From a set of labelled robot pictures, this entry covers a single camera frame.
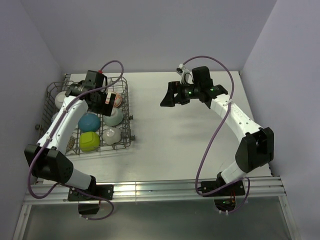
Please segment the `blue glazed bowl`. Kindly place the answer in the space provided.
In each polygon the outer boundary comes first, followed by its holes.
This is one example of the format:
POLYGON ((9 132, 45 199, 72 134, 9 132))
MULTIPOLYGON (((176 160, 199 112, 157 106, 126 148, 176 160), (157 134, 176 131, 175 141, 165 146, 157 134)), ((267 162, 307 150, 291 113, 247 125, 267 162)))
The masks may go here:
POLYGON ((93 113, 84 114, 78 121, 78 128, 83 132, 96 132, 101 126, 100 118, 93 113))

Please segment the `orange floral pattern bowl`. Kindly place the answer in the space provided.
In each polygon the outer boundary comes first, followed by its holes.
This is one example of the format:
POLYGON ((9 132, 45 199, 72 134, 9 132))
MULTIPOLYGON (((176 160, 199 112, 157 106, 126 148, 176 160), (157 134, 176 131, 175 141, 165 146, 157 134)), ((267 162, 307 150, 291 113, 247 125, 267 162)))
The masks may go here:
POLYGON ((118 108, 122 104, 123 98, 122 98, 121 94, 119 94, 118 92, 116 92, 115 95, 116 95, 116 97, 114 99, 113 107, 118 108))

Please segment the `pale teal bowl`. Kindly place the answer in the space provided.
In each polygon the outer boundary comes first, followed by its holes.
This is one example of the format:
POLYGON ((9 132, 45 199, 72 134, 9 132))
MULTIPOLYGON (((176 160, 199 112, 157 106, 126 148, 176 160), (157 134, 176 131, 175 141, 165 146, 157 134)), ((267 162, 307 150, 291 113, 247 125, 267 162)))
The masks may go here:
POLYGON ((106 115, 102 116, 103 122, 110 127, 119 125, 122 122, 123 118, 124 118, 123 112, 116 107, 112 109, 110 116, 106 116, 106 115))

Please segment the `small flower shaped dish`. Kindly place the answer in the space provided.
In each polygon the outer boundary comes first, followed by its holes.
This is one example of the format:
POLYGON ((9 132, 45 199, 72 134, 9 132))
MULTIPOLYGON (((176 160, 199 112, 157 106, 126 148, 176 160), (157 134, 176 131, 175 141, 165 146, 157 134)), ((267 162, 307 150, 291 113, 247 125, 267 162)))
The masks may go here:
POLYGON ((102 139, 107 145, 113 145, 121 141, 122 132, 119 128, 108 127, 103 131, 102 139))

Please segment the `plain white round bowl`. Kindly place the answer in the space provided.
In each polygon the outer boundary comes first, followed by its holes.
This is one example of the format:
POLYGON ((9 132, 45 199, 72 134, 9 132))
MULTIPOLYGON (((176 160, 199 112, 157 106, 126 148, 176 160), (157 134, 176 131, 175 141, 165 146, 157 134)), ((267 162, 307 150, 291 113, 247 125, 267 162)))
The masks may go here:
POLYGON ((58 109, 60 109, 63 106, 65 97, 66 97, 66 91, 61 91, 56 95, 54 99, 54 103, 58 109))

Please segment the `white square bowl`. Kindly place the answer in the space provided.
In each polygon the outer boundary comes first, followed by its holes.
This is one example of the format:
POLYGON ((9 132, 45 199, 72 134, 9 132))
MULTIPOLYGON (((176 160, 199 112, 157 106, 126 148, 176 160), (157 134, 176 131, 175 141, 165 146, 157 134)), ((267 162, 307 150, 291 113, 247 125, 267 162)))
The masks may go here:
POLYGON ((100 146, 100 136, 93 131, 84 132, 79 138, 79 148, 82 152, 95 151, 100 146))

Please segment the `brown geometric pattern bowl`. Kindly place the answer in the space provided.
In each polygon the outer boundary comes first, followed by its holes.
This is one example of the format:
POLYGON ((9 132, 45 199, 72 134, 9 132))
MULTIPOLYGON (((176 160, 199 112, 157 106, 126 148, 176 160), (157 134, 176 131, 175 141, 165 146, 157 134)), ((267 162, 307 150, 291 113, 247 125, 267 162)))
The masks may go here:
POLYGON ((67 153, 67 152, 71 151, 73 149, 74 145, 75 145, 75 138, 73 136, 71 136, 68 140, 65 152, 67 153))

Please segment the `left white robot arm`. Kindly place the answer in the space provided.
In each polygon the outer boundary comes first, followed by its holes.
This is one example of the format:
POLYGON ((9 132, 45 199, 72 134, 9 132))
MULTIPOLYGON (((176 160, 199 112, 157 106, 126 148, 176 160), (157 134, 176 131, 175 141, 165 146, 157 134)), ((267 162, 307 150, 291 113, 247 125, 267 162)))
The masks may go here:
POLYGON ((29 177, 79 189, 79 194, 86 200, 96 197, 96 178, 77 170, 65 153, 76 125, 87 111, 111 115, 116 96, 105 93, 106 86, 103 84, 107 81, 102 71, 89 70, 81 84, 74 83, 69 87, 62 107, 47 132, 36 144, 29 144, 24 150, 29 177))

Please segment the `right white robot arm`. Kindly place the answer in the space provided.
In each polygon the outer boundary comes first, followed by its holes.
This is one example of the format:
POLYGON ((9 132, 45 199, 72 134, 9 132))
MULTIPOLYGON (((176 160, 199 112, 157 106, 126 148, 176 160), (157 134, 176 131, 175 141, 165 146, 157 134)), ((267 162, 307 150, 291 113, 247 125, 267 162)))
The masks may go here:
POLYGON ((217 191, 227 195, 233 190, 235 180, 274 159, 274 132, 255 123, 233 102, 222 85, 215 85, 208 67, 188 70, 180 64, 176 71, 181 79, 168 83, 160 106, 186 105, 197 99, 220 116, 222 123, 228 125, 239 141, 234 162, 218 174, 220 180, 216 183, 217 191))

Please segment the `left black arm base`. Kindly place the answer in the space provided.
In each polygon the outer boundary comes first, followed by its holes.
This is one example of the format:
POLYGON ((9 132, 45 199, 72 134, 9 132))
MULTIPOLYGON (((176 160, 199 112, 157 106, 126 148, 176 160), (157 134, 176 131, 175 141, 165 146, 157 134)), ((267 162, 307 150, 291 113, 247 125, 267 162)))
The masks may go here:
POLYGON ((113 193, 114 185, 112 184, 98 184, 93 191, 70 187, 67 201, 78 202, 78 213, 82 217, 89 218, 102 209, 102 202, 107 202, 111 206, 110 213, 107 215, 110 216, 115 209, 114 204, 111 202, 113 193))

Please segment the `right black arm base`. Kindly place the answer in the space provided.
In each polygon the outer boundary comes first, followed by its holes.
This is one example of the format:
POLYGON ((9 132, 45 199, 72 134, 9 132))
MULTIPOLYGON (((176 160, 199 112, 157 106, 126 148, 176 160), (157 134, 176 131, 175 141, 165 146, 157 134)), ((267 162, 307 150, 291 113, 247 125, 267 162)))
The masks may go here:
POLYGON ((201 181, 197 190, 203 197, 236 197, 246 194, 242 179, 225 183, 221 176, 216 180, 201 181))

